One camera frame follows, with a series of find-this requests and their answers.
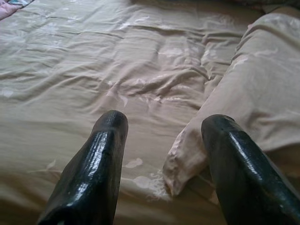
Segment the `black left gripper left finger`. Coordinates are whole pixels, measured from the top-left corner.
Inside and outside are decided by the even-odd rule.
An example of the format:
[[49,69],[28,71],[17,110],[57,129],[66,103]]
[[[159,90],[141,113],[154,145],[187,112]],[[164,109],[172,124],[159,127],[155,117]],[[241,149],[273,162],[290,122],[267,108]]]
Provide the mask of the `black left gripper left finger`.
[[64,168],[38,225],[112,225],[128,134],[125,114],[110,110]]

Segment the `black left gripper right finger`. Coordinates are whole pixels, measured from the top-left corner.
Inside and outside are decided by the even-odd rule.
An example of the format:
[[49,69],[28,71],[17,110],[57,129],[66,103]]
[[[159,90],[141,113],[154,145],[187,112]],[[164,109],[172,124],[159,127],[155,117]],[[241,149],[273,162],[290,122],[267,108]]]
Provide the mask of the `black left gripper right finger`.
[[232,118],[209,116],[201,133],[227,224],[299,224],[300,195]]

